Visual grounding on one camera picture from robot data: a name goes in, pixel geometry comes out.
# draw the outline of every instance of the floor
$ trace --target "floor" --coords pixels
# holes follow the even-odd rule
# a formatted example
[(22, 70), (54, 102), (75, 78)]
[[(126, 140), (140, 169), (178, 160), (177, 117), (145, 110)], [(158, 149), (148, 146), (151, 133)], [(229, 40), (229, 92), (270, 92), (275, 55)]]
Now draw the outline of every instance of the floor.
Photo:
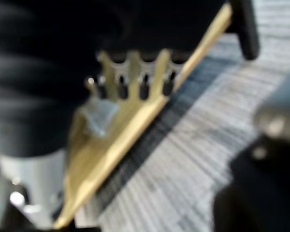
[(228, 162), (252, 141), (258, 105), (290, 73), (290, 0), (255, 0), (261, 55), (224, 35), (173, 96), (76, 224), (103, 232), (210, 232)]

